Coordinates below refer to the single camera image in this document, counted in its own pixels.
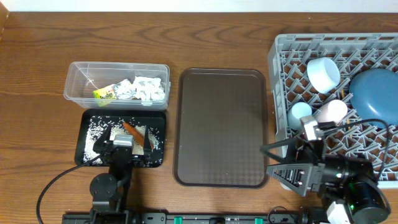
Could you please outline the pink cup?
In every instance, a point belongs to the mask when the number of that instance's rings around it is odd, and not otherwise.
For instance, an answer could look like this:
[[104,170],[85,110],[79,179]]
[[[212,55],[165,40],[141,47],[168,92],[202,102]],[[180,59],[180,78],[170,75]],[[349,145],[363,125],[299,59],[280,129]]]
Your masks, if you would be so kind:
[[319,109],[315,119],[319,123],[334,122],[338,124],[346,116],[347,112],[348,107],[345,102],[341,100],[331,100]]

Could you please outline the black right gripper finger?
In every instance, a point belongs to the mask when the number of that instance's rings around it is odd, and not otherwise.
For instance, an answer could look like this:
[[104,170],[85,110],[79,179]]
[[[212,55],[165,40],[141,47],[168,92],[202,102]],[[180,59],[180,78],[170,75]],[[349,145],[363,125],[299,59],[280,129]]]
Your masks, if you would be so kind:
[[277,164],[268,166],[266,174],[304,197],[307,193],[312,169],[312,164]]
[[[295,160],[296,143],[296,138],[288,138],[272,144],[263,145],[260,147],[260,152],[280,164],[290,164]],[[285,146],[287,147],[285,154],[278,154],[279,149]]]

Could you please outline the light blue cup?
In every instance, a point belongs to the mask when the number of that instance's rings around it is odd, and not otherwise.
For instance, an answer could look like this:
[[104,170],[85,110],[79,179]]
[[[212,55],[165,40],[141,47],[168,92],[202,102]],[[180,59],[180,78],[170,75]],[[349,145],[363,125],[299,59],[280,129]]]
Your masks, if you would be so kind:
[[300,119],[309,115],[312,115],[312,109],[309,104],[298,102],[292,105],[287,114],[288,127],[290,129],[299,130],[302,127]]

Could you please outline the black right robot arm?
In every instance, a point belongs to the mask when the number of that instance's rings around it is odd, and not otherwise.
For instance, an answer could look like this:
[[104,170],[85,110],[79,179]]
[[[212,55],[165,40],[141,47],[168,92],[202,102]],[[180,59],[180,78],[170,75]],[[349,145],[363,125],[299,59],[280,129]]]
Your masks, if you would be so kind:
[[276,206],[265,218],[251,215],[253,223],[381,223],[391,206],[378,187],[373,165],[364,157],[326,154],[325,139],[341,130],[332,122],[305,124],[300,138],[292,137],[264,145],[260,151],[277,164],[267,167],[268,176],[304,196],[315,192],[319,207],[291,212]]

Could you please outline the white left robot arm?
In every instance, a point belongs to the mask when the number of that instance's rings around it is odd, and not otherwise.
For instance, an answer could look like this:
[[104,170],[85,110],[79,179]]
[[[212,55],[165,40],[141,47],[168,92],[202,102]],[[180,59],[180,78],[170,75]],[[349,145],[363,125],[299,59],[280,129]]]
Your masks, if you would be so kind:
[[131,183],[132,167],[143,155],[132,153],[134,137],[118,134],[110,140],[111,128],[97,139],[93,150],[103,162],[108,163],[109,171],[97,175],[90,184],[93,206],[90,210],[90,224],[136,224],[142,216],[126,208],[127,193]]

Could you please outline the orange carrot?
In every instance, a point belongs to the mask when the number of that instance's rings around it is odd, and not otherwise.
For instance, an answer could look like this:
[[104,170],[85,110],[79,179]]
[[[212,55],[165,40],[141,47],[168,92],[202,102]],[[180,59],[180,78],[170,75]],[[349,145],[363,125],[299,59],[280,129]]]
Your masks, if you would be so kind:
[[137,142],[141,147],[144,145],[144,134],[141,134],[135,127],[128,123],[123,122],[123,127],[125,130],[133,136],[135,142]]

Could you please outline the dark blue plate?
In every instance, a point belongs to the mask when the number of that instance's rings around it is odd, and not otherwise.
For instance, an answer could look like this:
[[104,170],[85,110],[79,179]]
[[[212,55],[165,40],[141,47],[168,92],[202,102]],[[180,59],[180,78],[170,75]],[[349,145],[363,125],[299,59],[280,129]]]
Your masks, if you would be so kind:
[[381,68],[357,74],[349,85],[352,107],[362,119],[397,126],[397,74]]

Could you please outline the white paper napkin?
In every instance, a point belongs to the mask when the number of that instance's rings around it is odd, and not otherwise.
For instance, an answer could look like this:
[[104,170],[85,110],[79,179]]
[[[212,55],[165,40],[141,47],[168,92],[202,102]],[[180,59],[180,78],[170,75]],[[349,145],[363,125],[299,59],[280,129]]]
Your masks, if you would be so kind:
[[136,77],[132,88],[133,97],[143,101],[161,101],[165,98],[165,88],[160,78]]

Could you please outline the yellow green snack wrapper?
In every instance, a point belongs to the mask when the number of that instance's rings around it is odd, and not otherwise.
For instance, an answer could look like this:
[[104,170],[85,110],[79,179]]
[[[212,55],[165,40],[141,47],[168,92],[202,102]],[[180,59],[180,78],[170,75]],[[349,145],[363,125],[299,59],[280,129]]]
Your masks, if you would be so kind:
[[133,99],[135,93],[136,90],[132,83],[128,79],[124,79],[119,83],[93,91],[93,96],[95,99],[99,99],[99,106],[105,106],[110,104],[112,100]]

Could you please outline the grey dishwasher rack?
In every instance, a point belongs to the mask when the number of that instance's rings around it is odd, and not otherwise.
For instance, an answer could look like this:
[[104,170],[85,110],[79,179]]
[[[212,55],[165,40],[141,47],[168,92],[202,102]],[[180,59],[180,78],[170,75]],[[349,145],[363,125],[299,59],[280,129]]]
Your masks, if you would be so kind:
[[[332,59],[341,74],[339,85],[325,94],[317,92],[307,76],[308,62],[322,57]],[[349,92],[352,79],[368,69],[385,68],[397,72],[396,33],[281,34],[269,51],[268,65],[276,141],[299,134],[288,127],[287,114],[292,105],[305,102],[313,114],[317,114],[329,101],[341,100],[348,106],[341,123],[346,124],[349,119],[354,124],[353,138],[349,138],[347,128],[329,135],[327,153],[364,156],[372,161],[376,171],[382,171],[379,188],[397,188],[397,126],[362,124],[362,118],[351,106],[353,95]],[[344,89],[344,99],[341,99],[341,89]]]

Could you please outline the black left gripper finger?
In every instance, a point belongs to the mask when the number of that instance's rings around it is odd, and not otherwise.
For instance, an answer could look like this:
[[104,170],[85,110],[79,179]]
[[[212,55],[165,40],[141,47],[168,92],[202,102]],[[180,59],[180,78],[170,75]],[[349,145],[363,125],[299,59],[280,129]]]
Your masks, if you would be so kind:
[[104,133],[94,142],[93,151],[95,153],[103,153],[107,150],[111,134],[111,127],[106,128]]
[[144,154],[152,154],[152,144],[149,139],[149,130],[148,127],[145,128],[144,132],[144,145],[143,145]]

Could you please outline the light blue rice bowl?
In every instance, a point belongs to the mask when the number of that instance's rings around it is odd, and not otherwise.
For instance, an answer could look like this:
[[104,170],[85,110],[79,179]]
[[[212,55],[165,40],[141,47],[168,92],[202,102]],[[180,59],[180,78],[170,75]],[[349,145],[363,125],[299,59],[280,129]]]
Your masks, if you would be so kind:
[[307,75],[310,83],[319,93],[328,93],[340,83],[340,72],[332,59],[316,58],[308,62]]

